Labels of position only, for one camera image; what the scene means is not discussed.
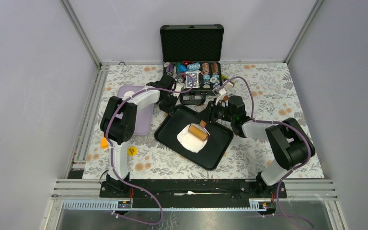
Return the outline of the metal dough scraper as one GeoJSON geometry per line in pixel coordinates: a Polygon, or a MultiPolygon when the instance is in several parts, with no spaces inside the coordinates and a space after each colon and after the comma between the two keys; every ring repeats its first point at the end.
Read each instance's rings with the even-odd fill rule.
{"type": "Polygon", "coordinates": [[[197,112],[201,112],[204,109],[206,109],[207,105],[206,104],[198,104],[194,106],[194,110],[197,112]]]}

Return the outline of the wooden rolling pin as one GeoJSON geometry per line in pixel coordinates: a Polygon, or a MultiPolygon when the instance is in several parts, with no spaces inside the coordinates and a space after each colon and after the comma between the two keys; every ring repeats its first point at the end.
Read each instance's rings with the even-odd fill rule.
{"type": "Polygon", "coordinates": [[[207,123],[201,120],[199,123],[191,123],[188,132],[201,141],[206,141],[210,134],[206,130],[207,123]]]}

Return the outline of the white dough disc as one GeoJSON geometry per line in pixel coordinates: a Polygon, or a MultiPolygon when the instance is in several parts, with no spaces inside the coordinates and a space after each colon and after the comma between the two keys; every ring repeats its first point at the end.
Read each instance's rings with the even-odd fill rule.
{"type": "Polygon", "coordinates": [[[188,132],[189,126],[190,124],[185,126],[177,134],[177,140],[186,150],[193,152],[193,153],[198,153],[207,144],[208,139],[206,141],[201,141],[197,139],[196,137],[194,137],[193,135],[191,135],[188,132]]]}

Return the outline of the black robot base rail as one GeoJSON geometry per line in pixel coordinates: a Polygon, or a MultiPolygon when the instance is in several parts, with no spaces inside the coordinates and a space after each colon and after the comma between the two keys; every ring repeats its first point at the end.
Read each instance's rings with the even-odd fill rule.
{"type": "Polygon", "coordinates": [[[150,198],[162,196],[215,195],[229,199],[286,198],[284,183],[266,185],[260,180],[246,179],[133,179],[127,185],[101,182],[101,198],[150,198]]]}

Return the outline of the purple plastic tray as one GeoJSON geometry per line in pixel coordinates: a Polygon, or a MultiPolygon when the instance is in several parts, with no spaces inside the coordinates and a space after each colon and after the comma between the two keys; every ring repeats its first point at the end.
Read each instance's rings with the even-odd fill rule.
{"type": "MultiPolygon", "coordinates": [[[[143,86],[121,86],[118,89],[116,96],[119,98],[124,98],[124,94],[127,91],[137,92],[142,88],[143,86]]],[[[148,134],[148,132],[150,131],[153,108],[154,104],[149,104],[148,106],[143,107],[140,111],[137,112],[134,135],[144,136],[148,134]]]]}

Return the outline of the small white dough piece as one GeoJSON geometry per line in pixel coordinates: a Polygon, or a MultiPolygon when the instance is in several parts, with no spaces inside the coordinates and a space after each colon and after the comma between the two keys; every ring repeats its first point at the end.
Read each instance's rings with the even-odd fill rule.
{"type": "Polygon", "coordinates": [[[130,97],[134,94],[135,92],[134,91],[127,91],[125,94],[124,94],[124,97],[130,97]]]}

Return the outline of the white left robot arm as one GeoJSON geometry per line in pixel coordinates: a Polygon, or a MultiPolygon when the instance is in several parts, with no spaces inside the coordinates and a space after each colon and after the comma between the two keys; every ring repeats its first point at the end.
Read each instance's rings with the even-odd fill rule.
{"type": "Polygon", "coordinates": [[[106,182],[116,196],[123,197],[129,192],[127,149],[135,131],[137,113],[157,104],[161,111],[170,114],[180,92],[176,79],[164,74],[159,81],[150,82],[129,96],[112,96],[109,99],[100,129],[111,148],[106,182]]]}

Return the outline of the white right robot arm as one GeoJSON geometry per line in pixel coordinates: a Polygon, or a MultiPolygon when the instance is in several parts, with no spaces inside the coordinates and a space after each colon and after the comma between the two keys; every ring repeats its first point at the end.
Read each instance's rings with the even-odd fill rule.
{"type": "Polygon", "coordinates": [[[256,120],[247,115],[240,96],[231,96],[226,101],[214,99],[199,116],[208,123],[217,120],[229,122],[233,133],[241,138],[259,138],[269,142],[274,160],[256,177],[255,189],[262,197],[270,196],[275,184],[305,165],[315,154],[313,143],[296,119],[256,120]]]}

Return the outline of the black baking tray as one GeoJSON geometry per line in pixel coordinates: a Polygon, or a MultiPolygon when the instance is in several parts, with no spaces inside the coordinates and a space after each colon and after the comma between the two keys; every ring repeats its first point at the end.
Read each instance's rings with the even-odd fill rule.
{"type": "Polygon", "coordinates": [[[198,153],[187,150],[179,143],[177,135],[186,125],[200,123],[201,119],[197,115],[195,110],[185,105],[177,105],[173,115],[167,116],[155,131],[154,137],[158,142],[196,165],[211,171],[218,166],[234,134],[229,128],[221,124],[207,123],[206,130],[210,133],[210,137],[206,145],[198,153]]]}

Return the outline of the black poker chip case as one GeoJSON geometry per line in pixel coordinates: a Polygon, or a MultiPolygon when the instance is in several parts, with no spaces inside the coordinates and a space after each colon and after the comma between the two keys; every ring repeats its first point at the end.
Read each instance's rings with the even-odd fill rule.
{"type": "Polygon", "coordinates": [[[180,103],[203,104],[224,82],[219,63],[224,27],[221,24],[163,25],[160,28],[163,72],[186,87],[186,72],[199,73],[199,88],[179,96],[180,103]]]}

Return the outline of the yellow round token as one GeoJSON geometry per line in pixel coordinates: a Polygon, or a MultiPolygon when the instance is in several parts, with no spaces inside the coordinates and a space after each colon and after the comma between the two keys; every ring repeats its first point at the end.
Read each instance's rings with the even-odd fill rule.
{"type": "Polygon", "coordinates": [[[127,155],[130,157],[136,156],[138,154],[138,149],[135,146],[131,146],[127,149],[127,155]]]}

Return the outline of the blue playing card deck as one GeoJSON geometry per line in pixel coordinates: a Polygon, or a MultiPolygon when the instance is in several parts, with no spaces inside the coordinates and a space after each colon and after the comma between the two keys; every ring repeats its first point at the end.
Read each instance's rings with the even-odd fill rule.
{"type": "Polygon", "coordinates": [[[197,89],[199,88],[199,73],[197,71],[188,71],[186,72],[186,87],[197,89]]]}

